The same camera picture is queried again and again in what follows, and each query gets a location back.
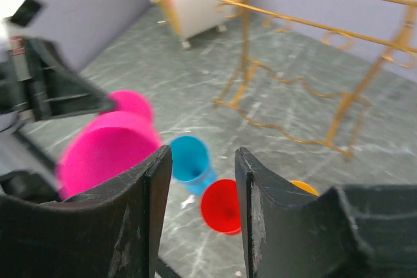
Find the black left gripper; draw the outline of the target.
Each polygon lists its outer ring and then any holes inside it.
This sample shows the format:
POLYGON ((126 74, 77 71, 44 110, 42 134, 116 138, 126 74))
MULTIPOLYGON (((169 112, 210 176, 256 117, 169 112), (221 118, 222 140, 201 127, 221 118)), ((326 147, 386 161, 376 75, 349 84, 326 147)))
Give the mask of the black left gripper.
POLYGON ((108 94, 70 70, 53 42, 10 37, 1 61, 1 114, 36 121, 115 109, 108 94))

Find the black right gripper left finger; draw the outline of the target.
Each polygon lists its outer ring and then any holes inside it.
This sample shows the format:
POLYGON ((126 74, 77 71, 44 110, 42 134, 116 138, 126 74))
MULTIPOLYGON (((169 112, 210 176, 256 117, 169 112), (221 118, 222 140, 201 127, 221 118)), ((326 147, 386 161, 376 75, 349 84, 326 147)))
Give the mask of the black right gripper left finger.
POLYGON ((1 194, 2 277, 155 277, 171 150, 63 202, 1 194))

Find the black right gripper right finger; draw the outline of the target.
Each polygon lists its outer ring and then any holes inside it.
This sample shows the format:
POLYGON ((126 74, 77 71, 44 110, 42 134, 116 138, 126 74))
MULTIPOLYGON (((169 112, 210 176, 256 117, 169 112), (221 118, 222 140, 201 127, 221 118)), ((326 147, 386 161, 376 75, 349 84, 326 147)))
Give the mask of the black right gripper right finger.
POLYGON ((235 152, 248 277, 415 277, 416 186, 334 186, 320 196, 235 152))

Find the orange wine glass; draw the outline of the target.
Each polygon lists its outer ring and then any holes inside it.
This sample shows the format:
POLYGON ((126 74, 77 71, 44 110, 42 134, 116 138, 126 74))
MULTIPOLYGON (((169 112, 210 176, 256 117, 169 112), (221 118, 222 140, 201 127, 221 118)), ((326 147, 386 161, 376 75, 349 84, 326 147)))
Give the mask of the orange wine glass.
POLYGON ((297 194, 308 194, 313 195, 314 197, 319 196, 319 192, 315 188, 303 181, 291 180, 290 183, 294 186, 292 191, 296 192, 297 194))

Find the pink wine glass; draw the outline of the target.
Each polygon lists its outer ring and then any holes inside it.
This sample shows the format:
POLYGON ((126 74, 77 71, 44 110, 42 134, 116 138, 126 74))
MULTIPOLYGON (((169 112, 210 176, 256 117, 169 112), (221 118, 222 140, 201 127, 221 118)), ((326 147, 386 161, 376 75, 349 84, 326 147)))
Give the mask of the pink wine glass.
POLYGON ((64 149, 56 175, 62 199, 117 176, 162 146, 151 103, 131 90, 112 92, 116 110, 95 117, 64 149))

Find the blue wine glass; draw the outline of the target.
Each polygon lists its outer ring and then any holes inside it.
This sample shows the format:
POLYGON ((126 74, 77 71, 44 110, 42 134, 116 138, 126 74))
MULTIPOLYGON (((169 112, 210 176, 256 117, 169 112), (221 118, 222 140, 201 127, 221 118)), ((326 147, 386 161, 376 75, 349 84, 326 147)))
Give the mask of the blue wine glass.
POLYGON ((173 178, 186 186, 189 193, 202 196, 216 181, 208 149, 200 139, 184 135, 170 142, 173 178))

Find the red wine glass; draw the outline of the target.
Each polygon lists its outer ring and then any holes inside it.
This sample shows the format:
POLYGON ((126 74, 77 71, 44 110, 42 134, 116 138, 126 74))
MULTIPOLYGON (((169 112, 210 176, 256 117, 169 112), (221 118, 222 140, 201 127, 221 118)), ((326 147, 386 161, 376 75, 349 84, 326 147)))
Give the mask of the red wine glass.
POLYGON ((241 232, 236 182, 221 179, 211 184, 200 202, 203 221, 215 232, 234 236, 241 232))

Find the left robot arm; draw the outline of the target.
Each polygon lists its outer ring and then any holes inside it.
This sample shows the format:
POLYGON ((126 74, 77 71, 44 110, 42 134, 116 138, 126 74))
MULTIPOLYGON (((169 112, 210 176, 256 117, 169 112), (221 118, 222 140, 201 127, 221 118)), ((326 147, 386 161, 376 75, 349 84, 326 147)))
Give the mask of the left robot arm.
POLYGON ((1 194, 60 201, 56 162, 22 128, 115 109, 115 102, 64 64, 53 42, 13 36, 1 61, 1 194))

